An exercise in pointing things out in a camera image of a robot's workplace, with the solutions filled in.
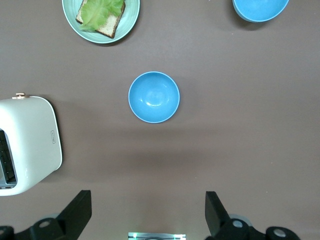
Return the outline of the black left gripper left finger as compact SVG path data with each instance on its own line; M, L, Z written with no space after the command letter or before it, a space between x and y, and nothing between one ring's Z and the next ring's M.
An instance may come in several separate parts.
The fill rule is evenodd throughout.
M77 240L92 217L90 190L81 190L57 217L47 217L29 228L15 232L12 226L0 227L2 240Z

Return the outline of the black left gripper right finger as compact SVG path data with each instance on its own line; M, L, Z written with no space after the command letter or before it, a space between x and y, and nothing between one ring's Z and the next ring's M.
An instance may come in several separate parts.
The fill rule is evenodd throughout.
M214 191L205 193L205 220L210 232L208 240L298 240L292 230L270 226L265 232L256 230L243 216L228 214Z

